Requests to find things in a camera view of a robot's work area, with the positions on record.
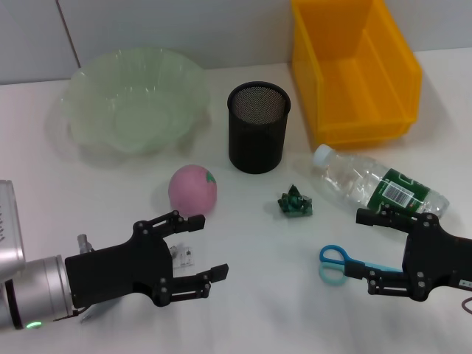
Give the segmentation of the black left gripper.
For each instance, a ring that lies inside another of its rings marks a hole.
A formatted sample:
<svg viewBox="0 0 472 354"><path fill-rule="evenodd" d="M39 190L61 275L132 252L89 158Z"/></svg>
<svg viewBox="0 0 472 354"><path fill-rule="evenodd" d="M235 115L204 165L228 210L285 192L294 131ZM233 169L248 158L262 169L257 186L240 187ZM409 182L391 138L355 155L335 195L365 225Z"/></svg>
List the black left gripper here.
<svg viewBox="0 0 472 354"><path fill-rule="evenodd" d="M158 286L158 306L172 302L206 299L212 284L226 279L227 264L192 276L173 277L173 261L165 237L196 232L206 218L184 218L174 210L133 225L125 243L65 259L73 305L88 307L133 293L153 296Z"/></svg>

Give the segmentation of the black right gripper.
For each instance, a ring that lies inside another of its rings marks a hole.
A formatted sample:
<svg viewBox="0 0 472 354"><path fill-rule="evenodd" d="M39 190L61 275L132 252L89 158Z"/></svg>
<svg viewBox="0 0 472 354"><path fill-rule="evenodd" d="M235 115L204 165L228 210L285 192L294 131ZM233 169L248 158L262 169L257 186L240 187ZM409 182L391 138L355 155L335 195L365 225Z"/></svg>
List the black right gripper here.
<svg viewBox="0 0 472 354"><path fill-rule="evenodd" d="M360 263L345 264L344 275L365 279L370 295L409 296L414 301L425 301L432 290L442 286L471 290L471 239L447 233L436 215L383 204L377 212L359 208L355 222L408 234L404 273Z"/></svg>

